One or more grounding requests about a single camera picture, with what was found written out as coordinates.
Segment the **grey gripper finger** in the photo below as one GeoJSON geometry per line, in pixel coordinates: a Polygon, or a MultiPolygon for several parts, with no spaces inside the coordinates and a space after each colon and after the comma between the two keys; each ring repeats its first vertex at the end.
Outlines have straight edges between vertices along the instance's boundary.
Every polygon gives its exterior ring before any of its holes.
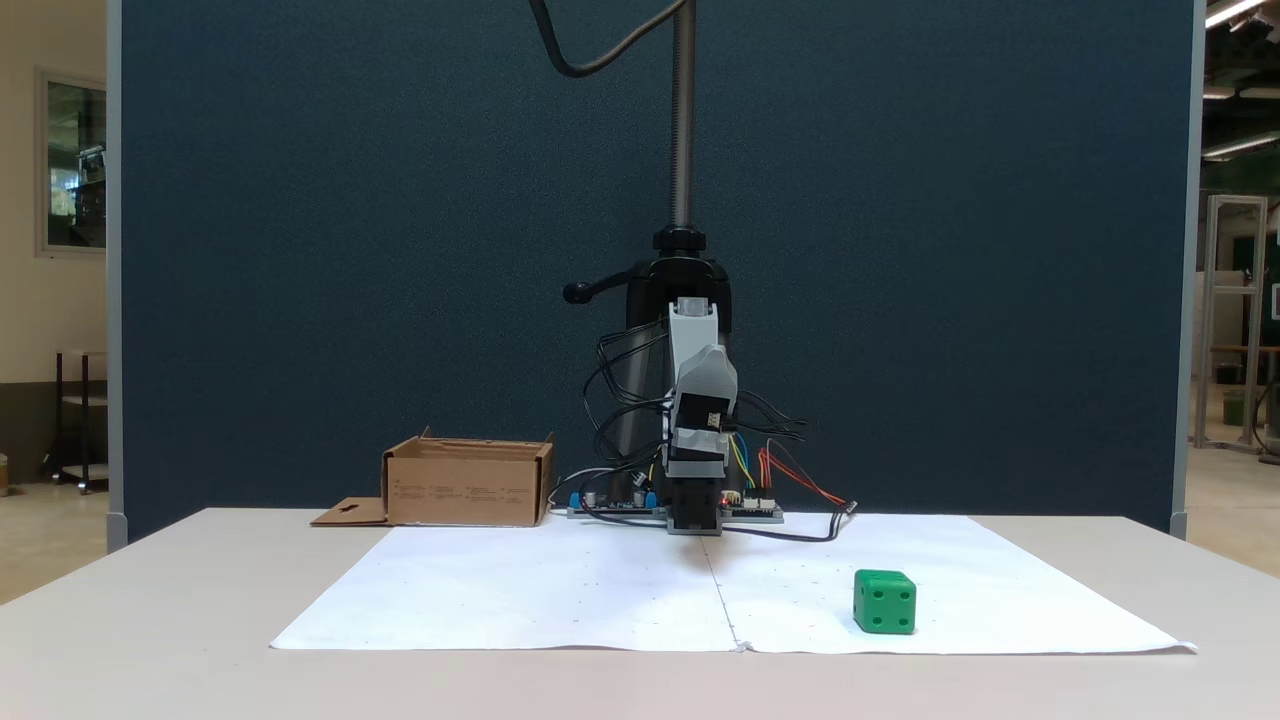
{"type": "Polygon", "coordinates": [[[722,345],[708,345],[678,368],[678,413],[728,414],[739,396],[739,374],[722,345]]]}

